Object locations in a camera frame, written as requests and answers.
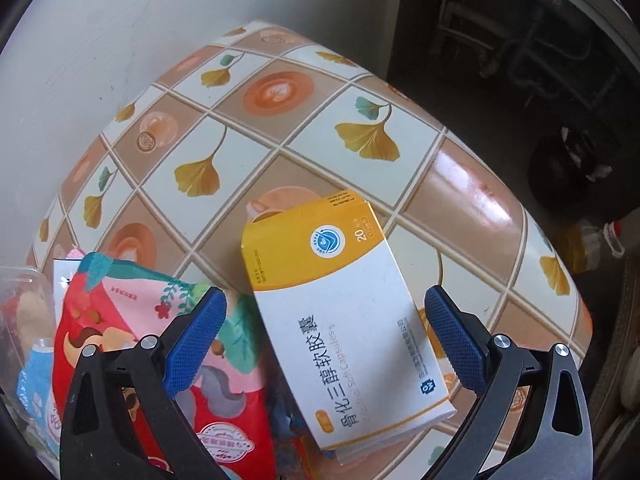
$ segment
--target blue textured pad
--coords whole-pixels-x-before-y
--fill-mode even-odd
[[[480,396],[487,385],[484,354],[467,332],[462,319],[449,305],[451,298],[439,285],[432,286],[424,296],[424,309],[429,324],[451,362],[460,383]]]
[[[196,313],[166,358],[164,386],[169,398],[191,386],[211,343],[225,322],[226,297],[217,289]]]

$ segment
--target silver pivot bolt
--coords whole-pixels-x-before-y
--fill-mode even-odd
[[[569,355],[569,349],[567,348],[566,345],[563,345],[562,343],[558,343],[556,345],[556,353],[558,355],[561,355],[562,357],[567,357]]]
[[[95,354],[95,351],[98,349],[96,345],[87,345],[82,349],[82,355],[84,357],[91,357]]]
[[[158,338],[154,335],[147,335],[143,337],[142,341],[140,342],[140,346],[142,346],[142,348],[144,348],[145,350],[151,350],[157,344],[158,344]]]
[[[511,340],[503,334],[498,334],[497,336],[494,336],[494,343],[496,346],[499,346],[500,348],[509,348],[511,346]]]

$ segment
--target wall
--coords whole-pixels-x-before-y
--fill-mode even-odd
[[[20,264],[62,179],[165,69],[255,18],[384,75],[398,0],[34,0],[0,55],[0,264]]]

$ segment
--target white and yellow box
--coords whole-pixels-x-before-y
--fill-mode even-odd
[[[287,383],[348,462],[455,413],[418,311],[352,191],[249,224],[242,255]]]

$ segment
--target blue company logo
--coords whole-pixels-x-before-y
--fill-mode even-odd
[[[344,249],[344,234],[334,225],[323,225],[311,235],[311,248],[321,258],[333,258]]]
[[[435,389],[436,389],[436,383],[433,379],[427,379],[420,386],[420,391],[425,395],[430,394]]]

